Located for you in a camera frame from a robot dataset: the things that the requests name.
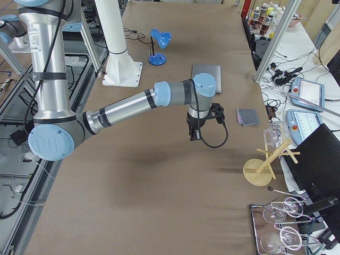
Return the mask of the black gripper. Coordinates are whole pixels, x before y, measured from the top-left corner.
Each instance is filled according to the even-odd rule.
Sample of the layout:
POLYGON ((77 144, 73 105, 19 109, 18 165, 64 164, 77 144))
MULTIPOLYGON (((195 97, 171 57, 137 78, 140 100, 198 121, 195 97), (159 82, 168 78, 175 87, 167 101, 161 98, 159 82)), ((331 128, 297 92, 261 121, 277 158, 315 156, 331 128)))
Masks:
POLYGON ((189 127, 189 136, 190 136, 190 141, 196 141, 196 140, 201 140, 201 134, 199 131, 199 126, 202 127, 204 126, 206 122, 206 118, 195 118, 191 116, 189 113, 187 113, 186 116, 186 122, 189 127))

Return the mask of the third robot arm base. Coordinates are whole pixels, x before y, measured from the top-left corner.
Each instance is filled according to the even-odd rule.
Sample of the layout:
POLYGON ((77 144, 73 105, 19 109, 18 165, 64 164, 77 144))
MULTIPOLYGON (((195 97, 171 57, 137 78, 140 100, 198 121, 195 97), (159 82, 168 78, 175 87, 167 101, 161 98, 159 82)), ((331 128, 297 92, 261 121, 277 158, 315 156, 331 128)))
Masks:
POLYGON ((1 40, 14 53, 30 53, 27 29, 14 14, 1 16, 1 40))

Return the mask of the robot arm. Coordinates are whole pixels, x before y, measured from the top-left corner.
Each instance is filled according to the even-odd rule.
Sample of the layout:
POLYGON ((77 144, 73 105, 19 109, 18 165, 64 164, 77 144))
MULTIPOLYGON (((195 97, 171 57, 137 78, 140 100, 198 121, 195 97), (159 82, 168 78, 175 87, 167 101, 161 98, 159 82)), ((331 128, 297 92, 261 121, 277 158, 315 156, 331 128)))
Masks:
POLYGON ((211 117, 217 81, 208 73, 180 82, 157 82, 152 89, 121 99, 96 111, 84 111, 94 83, 87 75, 71 86, 65 64, 63 28, 82 20, 80 1, 17 1, 20 20, 27 26, 37 111, 28 129, 28 145, 39 158, 59 161, 100 130, 157 107, 188 106, 191 138, 211 117))

